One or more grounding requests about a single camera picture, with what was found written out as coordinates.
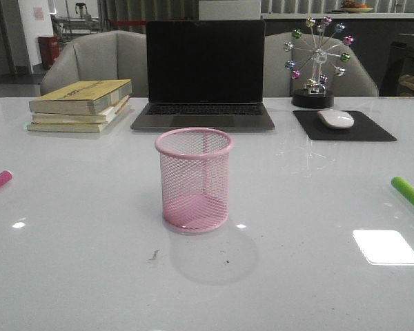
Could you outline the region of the green marker pen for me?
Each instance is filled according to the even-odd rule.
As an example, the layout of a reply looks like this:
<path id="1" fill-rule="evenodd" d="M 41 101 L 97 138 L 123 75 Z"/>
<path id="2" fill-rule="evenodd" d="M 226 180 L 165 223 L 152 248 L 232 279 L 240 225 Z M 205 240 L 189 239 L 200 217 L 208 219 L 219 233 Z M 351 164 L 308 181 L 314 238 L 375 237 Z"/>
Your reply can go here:
<path id="1" fill-rule="evenodd" d="M 414 187 L 401 177 L 391 179 L 391 185 L 414 206 Z"/>

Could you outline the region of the pink mesh pen holder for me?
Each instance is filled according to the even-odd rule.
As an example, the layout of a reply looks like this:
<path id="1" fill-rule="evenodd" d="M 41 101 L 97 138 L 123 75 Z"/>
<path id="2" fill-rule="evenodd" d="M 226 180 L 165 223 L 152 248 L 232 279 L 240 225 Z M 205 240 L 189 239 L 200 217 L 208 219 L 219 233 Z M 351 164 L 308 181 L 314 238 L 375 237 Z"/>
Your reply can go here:
<path id="1" fill-rule="evenodd" d="M 212 128 L 180 128 L 155 140 L 164 220 L 186 233 L 207 232 L 228 218 L 228 166 L 233 138 Z"/>

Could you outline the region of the grey laptop computer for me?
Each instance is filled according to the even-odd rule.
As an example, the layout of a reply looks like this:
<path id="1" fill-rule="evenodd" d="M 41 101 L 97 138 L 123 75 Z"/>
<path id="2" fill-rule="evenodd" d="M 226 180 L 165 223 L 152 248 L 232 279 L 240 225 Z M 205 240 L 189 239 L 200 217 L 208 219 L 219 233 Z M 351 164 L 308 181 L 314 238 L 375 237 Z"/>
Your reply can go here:
<path id="1" fill-rule="evenodd" d="M 133 130 L 272 130 L 263 102 L 265 23 L 150 21 L 148 103 Z"/>

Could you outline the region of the white computer mouse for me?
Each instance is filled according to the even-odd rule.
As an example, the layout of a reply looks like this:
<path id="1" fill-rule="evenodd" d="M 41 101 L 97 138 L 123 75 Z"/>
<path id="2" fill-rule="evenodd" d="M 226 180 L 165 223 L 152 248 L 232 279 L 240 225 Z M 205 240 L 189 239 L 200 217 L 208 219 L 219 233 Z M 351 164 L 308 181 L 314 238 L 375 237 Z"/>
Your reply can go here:
<path id="1" fill-rule="evenodd" d="M 320 110 L 317 112 L 317 116 L 327 128 L 331 129 L 348 129 L 354 124 L 354 119 L 346 111 L 334 109 Z"/>

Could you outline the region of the top yellow book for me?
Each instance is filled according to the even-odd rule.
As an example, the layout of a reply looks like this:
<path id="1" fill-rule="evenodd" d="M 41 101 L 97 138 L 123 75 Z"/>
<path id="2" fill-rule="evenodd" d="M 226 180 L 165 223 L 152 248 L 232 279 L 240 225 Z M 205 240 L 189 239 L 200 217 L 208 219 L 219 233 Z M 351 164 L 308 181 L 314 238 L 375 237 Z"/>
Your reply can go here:
<path id="1" fill-rule="evenodd" d="M 32 113 L 97 114 L 132 93 L 130 79 L 78 81 L 29 102 Z"/>

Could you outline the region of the yellow book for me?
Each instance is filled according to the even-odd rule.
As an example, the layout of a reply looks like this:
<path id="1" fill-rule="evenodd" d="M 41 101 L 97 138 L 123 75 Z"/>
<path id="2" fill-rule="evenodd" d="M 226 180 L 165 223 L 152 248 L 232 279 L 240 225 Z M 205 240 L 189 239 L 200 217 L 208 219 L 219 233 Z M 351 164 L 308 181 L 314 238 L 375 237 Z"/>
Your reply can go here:
<path id="1" fill-rule="evenodd" d="M 32 113 L 97 114 L 132 93 L 130 79 L 78 81 L 29 102 Z"/>
<path id="2" fill-rule="evenodd" d="M 101 124 L 38 124 L 32 121 L 26 126 L 32 132 L 101 132 L 108 127 L 124 110 L 122 110 L 111 122 Z"/>

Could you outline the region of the black mouse pad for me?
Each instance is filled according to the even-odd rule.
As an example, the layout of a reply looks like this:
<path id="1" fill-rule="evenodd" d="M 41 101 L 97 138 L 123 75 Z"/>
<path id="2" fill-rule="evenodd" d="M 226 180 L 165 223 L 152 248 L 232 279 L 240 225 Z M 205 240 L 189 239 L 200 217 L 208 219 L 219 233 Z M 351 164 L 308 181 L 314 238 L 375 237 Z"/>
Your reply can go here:
<path id="1" fill-rule="evenodd" d="M 363 112 L 356 110 L 344 111 L 345 117 L 350 121 L 336 125 L 335 119 L 332 125 L 324 120 L 325 110 L 294 110 L 293 114 L 299 121 L 305 133 L 316 141 L 367 141 L 367 142 L 391 142 L 397 141 L 391 133 L 374 122 Z"/>

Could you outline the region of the bottom yellow book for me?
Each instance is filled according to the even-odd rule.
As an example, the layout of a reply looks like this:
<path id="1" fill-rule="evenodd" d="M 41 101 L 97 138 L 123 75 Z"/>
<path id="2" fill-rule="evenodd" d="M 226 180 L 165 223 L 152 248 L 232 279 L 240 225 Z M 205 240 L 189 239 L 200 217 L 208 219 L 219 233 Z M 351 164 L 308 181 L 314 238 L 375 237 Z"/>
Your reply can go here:
<path id="1" fill-rule="evenodd" d="M 111 122 L 101 124 L 38 124 L 32 121 L 26 126 L 32 132 L 101 132 L 108 127 L 124 110 L 122 110 Z"/>

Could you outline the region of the ferris wheel desk ornament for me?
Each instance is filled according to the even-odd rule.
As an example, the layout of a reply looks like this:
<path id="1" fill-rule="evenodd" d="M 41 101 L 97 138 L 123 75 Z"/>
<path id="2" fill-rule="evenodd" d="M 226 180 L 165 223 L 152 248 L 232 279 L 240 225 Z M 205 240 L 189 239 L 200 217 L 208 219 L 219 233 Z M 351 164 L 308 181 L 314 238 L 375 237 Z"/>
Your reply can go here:
<path id="1" fill-rule="evenodd" d="M 345 36 L 333 45 L 328 45 L 332 39 L 326 37 L 325 32 L 332 24 L 332 18 L 325 16 L 321 19 L 308 17 L 305 26 L 310 30 L 310 35 L 306 36 L 300 29 L 291 32 L 291 41 L 284 44 L 286 52 L 298 51 L 304 55 L 301 60 L 288 60 L 284 67 L 289 71 L 290 78 L 295 81 L 305 78 L 301 88 L 293 91 L 292 104 L 308 109 L 330 108 L 334 104 L 334 94 L 327 87 L 328 75 L 323 71 L 324 66 L 330 62 L 331 57 L 346 63 L 351 59 L 347 52 L 335 54 L 334 48 L 340 46 L 350 46 L 354 42 L 351 35 Z"/>

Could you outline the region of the red trash bin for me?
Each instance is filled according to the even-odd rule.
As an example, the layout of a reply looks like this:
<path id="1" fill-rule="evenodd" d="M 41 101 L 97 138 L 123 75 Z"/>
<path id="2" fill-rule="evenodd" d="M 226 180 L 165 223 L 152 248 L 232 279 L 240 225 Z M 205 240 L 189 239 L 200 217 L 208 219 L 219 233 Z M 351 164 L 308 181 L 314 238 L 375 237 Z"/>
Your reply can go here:
<path id="1" fill-rule="evenodd" d="M 50 69 L 59 57 L 59 41 L 56 36 L 38 37 L 41 62 L 44 69 Z"/>

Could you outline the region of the fruit bowl on counter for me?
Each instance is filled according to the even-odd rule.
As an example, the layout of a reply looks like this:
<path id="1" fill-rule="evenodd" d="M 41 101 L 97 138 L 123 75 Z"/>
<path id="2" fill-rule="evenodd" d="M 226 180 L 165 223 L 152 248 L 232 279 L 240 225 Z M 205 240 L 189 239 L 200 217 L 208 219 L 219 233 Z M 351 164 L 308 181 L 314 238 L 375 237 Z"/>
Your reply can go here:
<path id="1" fill-rule="evenodd" d="M 356 1 L 344 0 L 341 1 L 341 9 L 348 13 L 366 13 L 373 10 L 372 7 Z"/>

